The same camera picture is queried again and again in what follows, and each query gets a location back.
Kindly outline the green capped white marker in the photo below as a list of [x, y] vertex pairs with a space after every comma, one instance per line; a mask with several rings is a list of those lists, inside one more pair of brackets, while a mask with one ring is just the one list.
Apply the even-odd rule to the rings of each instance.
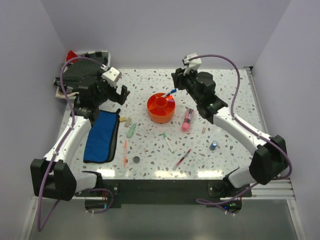
[[170, 152], [174, 154], [175, 151], [174, 151], [173, 147], [171, 146], [170, 141], [169, 141], [166, 133], [163, 132], [163, 133], [162, 133], [162, 136], [163, 136], [164, 140], [166, 141], [166, 143], [167, 143], [167, 145], [168, 145], [168, 147], [169, 147]]

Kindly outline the peach capped white marker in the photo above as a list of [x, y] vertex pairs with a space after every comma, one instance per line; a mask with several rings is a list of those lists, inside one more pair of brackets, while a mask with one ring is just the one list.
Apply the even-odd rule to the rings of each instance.
[[207, 126], [208, 126], [208, 121], [204, 124], [201, 133], [204, 134], [206, 132]]

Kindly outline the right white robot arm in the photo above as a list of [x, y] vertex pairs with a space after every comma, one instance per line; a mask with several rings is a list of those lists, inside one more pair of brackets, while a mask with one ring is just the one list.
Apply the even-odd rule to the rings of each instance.
[[271, 137], [261, 132], [236, 115], [216, 95], [212, 74], [195, 70], [184, 74], [184, 69], [178, 68], [171, 77], [176, 89], [185, 90], [192, 97], [202, 118], [228, 132], [252, 155], [249, 166], [235, 169], [224, 177], [222, 189], [227, 196], [235, 196], [248, 184], [266, 185], [290, 176], [292, 164], [285, 140], [279, 135]]

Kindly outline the blue capped white marker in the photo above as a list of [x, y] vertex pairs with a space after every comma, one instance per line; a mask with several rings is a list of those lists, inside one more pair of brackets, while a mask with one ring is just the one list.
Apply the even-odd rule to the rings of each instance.
[[171, 96], [172, 94], [174, 94], [176, 92], [177, 92], [177, 89], [175, 88], [175, 89], [171, 90], [170, 92], [161, 95], [161, 97], [167, 98], [168, 96]]

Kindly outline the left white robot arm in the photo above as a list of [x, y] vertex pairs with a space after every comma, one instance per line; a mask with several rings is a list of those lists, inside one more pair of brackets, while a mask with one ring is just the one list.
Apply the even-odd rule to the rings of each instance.
[[113, 80], [92, 76], [81, 80], [64, 131], [49, 152], [42, 159], [35, 158], [30, 165], [33, 191], [38, 198], [69, 201], [81, 191], [86, 190], [92, 196], [103, 192], [99, 173], [74, 174], [69, 164], [85, 135], [102, 118], [100, 105], [108, 100], [123, 105], [129, 94], [125, 85], [117, 93], [117, 83]]

